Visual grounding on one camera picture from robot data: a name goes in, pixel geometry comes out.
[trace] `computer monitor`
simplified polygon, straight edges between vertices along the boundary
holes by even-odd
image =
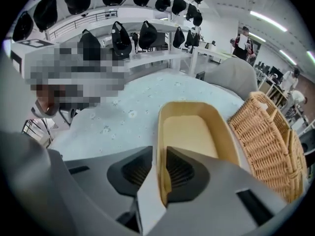
[[[284,76],[284,74],[279,69],[275,68],[274,66],[271,68],[270,74],[277,74],[279,81],[281,81]]]

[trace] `person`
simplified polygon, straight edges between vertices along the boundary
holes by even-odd
[[[276,85],[279,85],[279,80],[278,80],[278,75],[276,73],[272,74],[270,76],[270,79],[276,84]]]
[[[280,87],[284,90],[284,93],[288,93],[295,89],[299,80],[300,70],[295,68],[293,72],[288,71],[284,74]]]
[[[246,26],[244,26],[243,35],[248,37],[249,33],[250,33],[250,30]],[[235,48],[233,54],[239,57],[240,59],[247,60],[249,55],[254,54],[254,45],[252,41],[248,38],[245,49],[243,50],[242,48],[238,46],[239,42],[240,42],[240,34],[238,34],[236,39],[230,40],[230,43]]]
[[[287,101],[281,109],[281,113],[285,116],[286,113],[290,110],[291,107],[296,108],[296,105],[299,103],[307,104],[307,97],[305,97],[300,91],[293,90],[288,93]]]

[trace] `wicker basket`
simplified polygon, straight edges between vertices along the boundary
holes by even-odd
[[[253,176],[287,202],[296,199],[301,194],[299,173],[305,167],[305,159],[302,159],[298,137],[290,132],[276,105],[264,93],[252,92],[228,123],[243,148]]]

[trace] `fluorescent light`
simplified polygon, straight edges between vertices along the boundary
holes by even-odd
[[[294,60],[291,59],[288,54],[286,54],[283,50],[280,50],[280,52],[281,52],[289,61],[291,61],[292,64],[296,65],[296,63],[294,62]]]
[[[307,55],[311,58],[311,60],[315,64],[315,58],[314,58],[313,54],[310,51],[307,51]]]
[[[264,39],[263,39],[263,38],[261,38],[261,37],[258,37],[258,36],[257,36],[257,35],[255,35],[255,34],[249,33],[249,35],[250,35],[250,36],[253,36],[253,37],[255,37],[255,38],[260,39],[262,42],[266,42],[266,40],[264,40]]]
[[[265,20],[265,21],[269,22],[270,24],[272,24],[272,25],[278,27],[278,28],[279,28],[280,30],[282,30],[282,31],[287,31],[287,29],[286,29],[285,27],[283,27],[282,25],[280,25],[280,24],[278,24],[277,22],[273,21],[272,19],[267,18],[267,17],[264,16],[264,15],[261,15],[261,14],[259,14],[259,13],[257,13],[257,12],[254,12],[254,11],[251,11],[251,15],[256,16],[256,17],[258,17],[258,18],[260,18],[260,19],[262,19],[262,20]]]

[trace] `yellow tray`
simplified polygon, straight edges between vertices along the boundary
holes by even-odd
[[[211,105],[174,101],[159,112],[157,137],[157,177],[164,205],[171,192],[166,169],[166,148],[183,148],[239,165],[238,153],[229,128]]]

